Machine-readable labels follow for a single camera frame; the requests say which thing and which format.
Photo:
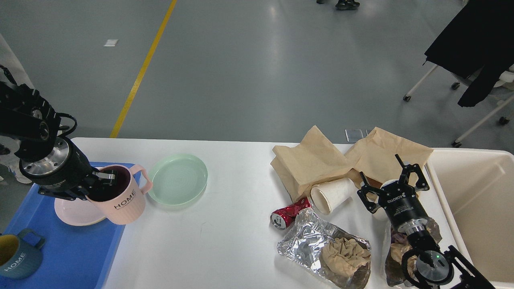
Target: black cable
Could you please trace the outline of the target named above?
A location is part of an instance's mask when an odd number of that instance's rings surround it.
[[[11,82],[14,85],[18,85],[16,83],[16,80],[14,79],[14,77],[12,76],[11,72],[9,71],[9,69],[7,67],[0,64],[0,68],[4,71],[4,75],[5,75],[5,77],[7,77],[9,82]]]
[[[67,130],[67,131],[63,132],[63,133],[62,133],[62,134],[60,134],[58,137],[67,136],[67,135],[69,135],[70,133],[72,133],[72,132],[74,132],[74,131],[75,131],[75,129],[77,128],[77,120],[75,119],[75,117],[73,117],[73,116],[71,116],[71,115],[69,115],[69,114],[65,114],[65,113],[57,113],[57,116],[59,116],[59,117],[65,117],[65,118],[71,119],[71,120],[73,120],[73,121],[74,121],[74,123],[75,123],[71,129],[69,129],[69,130]]]

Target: blue mug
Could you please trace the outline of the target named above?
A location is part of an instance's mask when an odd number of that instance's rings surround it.
[[[40,238],[35,246],[23,240],[28,233]],[[40,249],[44,243],[44,237],[28,228],[23,229],[18,235],[0,236],[0,275],[12,279],[29,277],[43,261]]]

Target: blue tray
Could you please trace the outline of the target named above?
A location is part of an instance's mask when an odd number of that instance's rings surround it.
[[[93,167],[112,164],[91,162]],[[118,164],[128,168],[133,166]],[[135,179],[138,183],[139,178],[140,173],[137,173]],[[113,264],[125,226],[108,219],[90,226],[67,225],[55,213],[55,199],[39,195],[38,188],[38,185],[32,186],[5,233],[18,234],[24,228],[31,228],[44,236],[46,243],[41,249],[43,263],[25,279],[0,276],[0,288],[100,289]],[[35,244],[36,239],[25,239]]]

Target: black jacket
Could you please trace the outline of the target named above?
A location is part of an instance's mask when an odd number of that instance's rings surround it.
[[[425,55],[463,78],[483,68],[458,101],[475,106],[514,63],[514,0],[470,0]]]

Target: robotic arm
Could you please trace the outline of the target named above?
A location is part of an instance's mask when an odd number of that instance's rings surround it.
[[[75,118],[55,112],[39,91],[26,84],[18,86],[8,70],[0,68],[11,82],[0,82],[0,135],[21,141],[15,152],[21,173],[40,185],[41,195],[73,201],[107,193],[116,184],[116,171],[93,168],[66,137],[77,127]],[[74,126],[61,126],[63,117],[73,120]],[[0,152],[9,150],[0,144]]]
[[[416,196],[417,191],[429,189],[427,180],[418,164],[404,164],[397,154],[395,156],[402,167],[400,178],[384,183],[379,189],[370,186],[368,179],[361,172],[364,185],[357,194],[369,212],[375,213],[380,207],[384,208],[393,228],[407,235],[412,249],[406,252],[401,260],[405,278],[420,289],[439,288],[453,279],[455,266],[462,273],[461,282],[452,289],[494,289],[455,247],[449,246],[448,251],[441,252],[439,245],[427,231],[425,225],[428,222],[428,215]],[[409,185],[411,173],[418,176],[415,187]],[[368,200],[367,193],[378,196],[378,202]],[[417,257],[414,273],[417,280],[407,271],[407,261],[414,256]]]

